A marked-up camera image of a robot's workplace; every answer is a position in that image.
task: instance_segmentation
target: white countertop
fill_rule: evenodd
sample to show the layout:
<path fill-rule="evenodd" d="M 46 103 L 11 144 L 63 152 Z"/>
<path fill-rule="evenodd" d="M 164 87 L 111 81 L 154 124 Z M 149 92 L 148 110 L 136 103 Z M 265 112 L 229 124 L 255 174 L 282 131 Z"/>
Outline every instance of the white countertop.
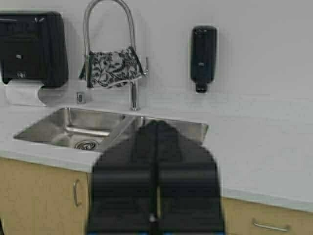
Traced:
<path fill-rule="evenodd" d="M 71 102 L 58 107 L 0 107 L 0 156 L 26 162 L 91 172 L 99 153 L 13 139 L 13 136 L 62 107 L 102 110 L 207 123 L 203 145 L 219 167 L 225 197 L 313 212 L 313 124 L 290 120 L 235 117 L 206 110 L 142 107 L 129 111 L 128 104 Z"/>

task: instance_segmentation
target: faucet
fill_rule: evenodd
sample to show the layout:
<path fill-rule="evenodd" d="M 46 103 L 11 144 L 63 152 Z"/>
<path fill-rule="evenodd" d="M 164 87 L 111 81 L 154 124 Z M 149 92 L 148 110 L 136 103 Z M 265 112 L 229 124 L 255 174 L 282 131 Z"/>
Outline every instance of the faucet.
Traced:
<path fill-rule="evenodd" d="M 90 81 L 88 81 L 89 73 L 90 73 L 90 67 L 89 67 L 89 61 L 90 61 L 90 39 L 89 39 L 89 18 L 92 9 L 103 0 L 92 0 L 86 10 L 84 15 L 84 46 L 85 46 L 85 71 L 86 71 L 86 81 L 87 86 Z M 131 36 L 131 46 L 136 51 L 136 43 L 135 43 L 135 32 L 134 32 L 134 21 L 132 17 L 132 13 L 128 7 L 128 5 L 123 0 L 112 0 L 125 10 L 125 13 L 127 15 L 128 19 L 128 25 L 129 25 L 129 32 Z M 138 81 L 131 81 L 130 82 L 130 101 L 131 101 L 131 110 L 138 111 L 140 110 L 139 104 L 138 104 Z"/>

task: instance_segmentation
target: cabinet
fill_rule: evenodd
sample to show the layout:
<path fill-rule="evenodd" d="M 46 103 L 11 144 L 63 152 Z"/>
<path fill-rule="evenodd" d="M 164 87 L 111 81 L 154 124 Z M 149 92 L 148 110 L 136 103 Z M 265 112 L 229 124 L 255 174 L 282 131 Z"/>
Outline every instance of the cabinet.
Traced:
<path fill-rule="evenodd" d="M 84 235 L 88 209 L 86 173 L 0 158 L 5 235 Z"/>
<path fill-rule="evenodd" d="M 227 232 L 237 235 L 313 235 L 313 214 L 223 199 Z"/>

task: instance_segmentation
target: drawer handle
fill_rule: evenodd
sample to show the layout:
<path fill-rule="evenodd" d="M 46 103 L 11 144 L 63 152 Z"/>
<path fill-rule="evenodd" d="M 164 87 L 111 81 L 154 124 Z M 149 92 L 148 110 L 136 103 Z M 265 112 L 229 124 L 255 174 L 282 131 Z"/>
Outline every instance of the drawer handle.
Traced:
<path fill-rule="evenodd" d="M 252 224 L 256 227 L 259 227 L 259 228 L 281 231 L 281 232 L 286 232 L 286 233 L 289 232 L 289 230 L 291 228 L 289 225 L 286 225 L 286 227 L 284 227 L 284 228 L 277 228 L 277 227 L 273 227 L 273 226 L 259 224 L 259 223 L 257 223 L 256 219 L 252 219 Z"/>
<path fill-rule="evenodd" d="M 79 180 L 76 180 L 73 184 L 73 193 L 74 193 L 74 204 L 76 207 L 79 207 L 82 203 L 77 201 L 77 184 L 79 183 Z"/>

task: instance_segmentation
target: drawer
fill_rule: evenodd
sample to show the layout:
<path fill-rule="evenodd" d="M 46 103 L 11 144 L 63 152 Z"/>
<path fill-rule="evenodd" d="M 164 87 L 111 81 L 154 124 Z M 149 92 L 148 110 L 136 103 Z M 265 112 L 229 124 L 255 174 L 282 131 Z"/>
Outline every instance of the drawer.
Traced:
<path fill-rule="evenodd" d="M 313 235 L 313 213 L 226 199 L 227 232 L 238 235 Z"/>

